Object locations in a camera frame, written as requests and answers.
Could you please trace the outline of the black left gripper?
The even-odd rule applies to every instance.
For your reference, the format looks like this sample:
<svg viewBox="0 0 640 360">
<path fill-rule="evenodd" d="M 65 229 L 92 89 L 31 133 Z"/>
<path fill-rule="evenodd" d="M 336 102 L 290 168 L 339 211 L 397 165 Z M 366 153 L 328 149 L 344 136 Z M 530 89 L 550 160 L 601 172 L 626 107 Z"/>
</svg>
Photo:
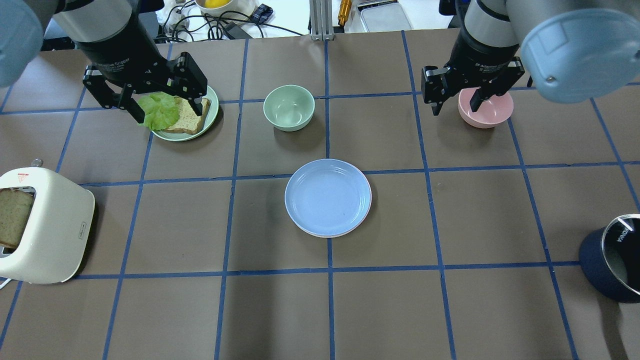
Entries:
<svg viewBox="0 0 640 360">
<path fill-rule="evenodd" d="M 106 39 L 83 42 L 82 52 L 91 61 L 82 82 L 101 107 L 125 110 L 142 125 L 146 112 L 133 94 L 164 92 L 187 100 L 202 117 L 208 86 L 203 71 L 189 52 L 164 58 L 138 18 L 131 17 Z"/>
</svg>

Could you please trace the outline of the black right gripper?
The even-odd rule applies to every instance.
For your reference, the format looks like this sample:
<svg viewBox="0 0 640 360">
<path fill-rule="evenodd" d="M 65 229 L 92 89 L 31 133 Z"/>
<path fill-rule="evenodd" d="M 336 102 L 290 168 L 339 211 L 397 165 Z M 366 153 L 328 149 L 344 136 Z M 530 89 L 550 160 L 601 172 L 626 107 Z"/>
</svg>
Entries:
<svg viewBox="0 0 640 360">
<path fill-rule="evenodd" d="M 450 59 L 442 67 L 425 66 L 421 71 L 423 102 L 439 116 L 446 100 L 462 89 L 476 88 L 471 96 L 470 110 L 477 112 L 492 96 L 505 95 L 525 74 L 521 59 L 515 55 L 518 45 L 494 47 L 478 41 L 462 25 Z"/>
</svg>

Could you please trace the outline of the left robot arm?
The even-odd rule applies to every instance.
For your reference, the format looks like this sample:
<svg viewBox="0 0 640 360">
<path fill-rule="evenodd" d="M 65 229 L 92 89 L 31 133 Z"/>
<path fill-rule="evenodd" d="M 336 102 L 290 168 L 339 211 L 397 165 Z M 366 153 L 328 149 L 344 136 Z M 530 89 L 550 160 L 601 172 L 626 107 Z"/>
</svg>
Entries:
<svg viewBox="0 0 640 360">
<path fill-rule="evenodd" d="M 186 100 L 201 116 L 206 76 L 187 52 L 163 57 L 139 19 L 163 6 L 162 0 L 3 0 L 1 87 L 23 75 L 55 22 L 89 59 L 82 82 L 104 109 L 125 110 L 142 124 L 146 111 L 133 95 L 163 92 Z"/>
</svg>

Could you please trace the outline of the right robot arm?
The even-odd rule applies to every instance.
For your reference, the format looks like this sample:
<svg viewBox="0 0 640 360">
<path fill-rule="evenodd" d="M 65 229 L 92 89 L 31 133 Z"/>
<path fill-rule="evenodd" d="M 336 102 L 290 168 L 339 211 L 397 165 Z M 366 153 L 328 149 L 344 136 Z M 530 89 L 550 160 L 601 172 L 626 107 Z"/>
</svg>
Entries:
<svg viewBox="0 0 640 360">
<path fill-rule="evenodd" d="M 441 0 L 461 27 L 450 59 L 422 69 L 423 102 L 438 116 L 473 89 L 477 112 L 528 73 L 546 100 L 573 104 L 617 91 L 639 75 L 637 0 Z"/>
</svg>

